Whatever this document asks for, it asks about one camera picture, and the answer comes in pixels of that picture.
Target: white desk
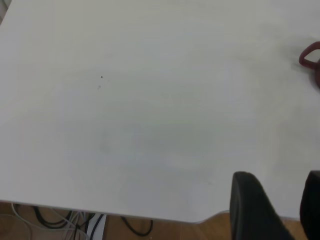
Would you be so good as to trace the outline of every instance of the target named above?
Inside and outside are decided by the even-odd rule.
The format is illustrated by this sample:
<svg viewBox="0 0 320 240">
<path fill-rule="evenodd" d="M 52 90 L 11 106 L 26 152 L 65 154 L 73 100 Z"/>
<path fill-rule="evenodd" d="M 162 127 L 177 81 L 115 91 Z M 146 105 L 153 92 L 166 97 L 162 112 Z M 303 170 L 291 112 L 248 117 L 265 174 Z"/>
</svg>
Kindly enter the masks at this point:
<svg viewBox="0 0 320 240">
<path fill-rule="evenodd" d="M 14 0 L 0 26 L 0 199 L 199 222 L 248 171 L 298 217 L 318 0 Z"/>
</svg>

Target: cable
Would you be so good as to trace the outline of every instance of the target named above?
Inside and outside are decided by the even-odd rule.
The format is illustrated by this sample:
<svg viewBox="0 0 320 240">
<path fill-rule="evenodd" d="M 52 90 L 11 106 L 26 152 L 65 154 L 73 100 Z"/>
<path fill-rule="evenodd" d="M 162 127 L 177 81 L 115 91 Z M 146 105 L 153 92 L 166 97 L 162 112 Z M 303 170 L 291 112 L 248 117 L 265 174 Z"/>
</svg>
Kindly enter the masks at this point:
<svg viewBox="0 0 320 240">
<path fill-rule="evenodd" d="M 89 227 L 89 222 L 90 220 L 95 216 L 96 214 L 95 213 L 90 213 L 89 216 L 88 216 L 88 219 L 83 223 L 81 224 L 80 228 L 85 225 L 84 227 L 84 232 L 87 233 L 88 231 L 88 227 Z"/>
<path fill-rule="evenodd" d="M 140 236 L 140 237 L 145 237 L 145 236 L 149 235 L 149 233 L 151 233 L 152 229 L 154 228 L 154 221 L 150 220 L 149 230 L 146 233 L 141 233 L 141 232 L 134 230 L 134 228 L 129 224 L 128 220 L 124 216 L 122 216 L 121 219 L 124 221 L 125 225 L 131 230 L 131 232 L 133 232 L 135 235 Z"/>
<path fill-rule="evenodd" d="M 67 225 L 67 222 L 65 220 L 60 220 L 56 222 L 50 222 L 44 219 L 44 217 L 41 215 L 40 210 L 37 206 L 33 207 L 36 219 L 41 223 L 43 226 L 47 227 L 48 229 L 61 229 Z M 65 219 L 69 220 L 71 216 L 72 211 L 69 211 Z"/>
<path fill-rule="evenodd" d="M 103 214 L 100 214 L 98 220 L 96 221 L 96 223 L 95 223 L 95 225 L 94 225 L 94 227 L 92 229 L 91 235 L 90 235 L 90 240 L 94 239 L 94 234 L 95 234 L 96 228 L 98 227 L 98 224 L 100 223 L 100 221 L 101 221 L 103 216 L 104 216 Z"/>
<path fill-rule="evenodd" d="M 21 220 L 19 217 L 11 215 L 11 214 L 0 214 L 0 217 L 11 217 L 11 218 L 15 218 L 18 219 L 19 221 L 21 221 L 26 229 L 26 231 L 28 232 L 28 240 L 31 240 L 32 238 L 32 233 L 31 233 L 31 229 L 30 227 L 25 223 L 25 221 Z"/>
<path fill-rule="evenodd" d="M 14 206 L 14 203 L 11 203 L 11 208 L 12 208 L 12 211 L 14 212 L 14 214 L 16 215 L 17 218 L 19 218 L 21 221 L 27 223 L 28 225 L 30 225 L 30 226 L 32 226 L 32 227 L 34 227 L 34 228 L 39 229 L 39 230 L 48 231 L 48 232 L 59 232 L 59 231 L 64 231 L 64 230 L 68 230 L 68 231 L 69 231 L 69 230 L 72 230 L 72 231 L 74 231 L 74 230 L 75 230 L 75 228 L 50 229 L 50 228 L 44 228 L 44 227 L 42 227 L 42 226 L 38 226 L 38 225 L 36 225 L 36 224 L 34 224 L 34 223 L 32 223 L 32 222 L 24 219 L 22 216 L 20 216 L 20 215 L 17 213 L 17 211 L 16 211 L 16 208 L 15 208 L 15 206 Z M 88 236 L 84 231 L 82 231 L 82 230 L 78 230 L 78 231 L 79 231 L 82 235 L 84 235 L 85 239 L 88 239 L 88 240 L 90 239 L 89 236 Z"/>
</svg>

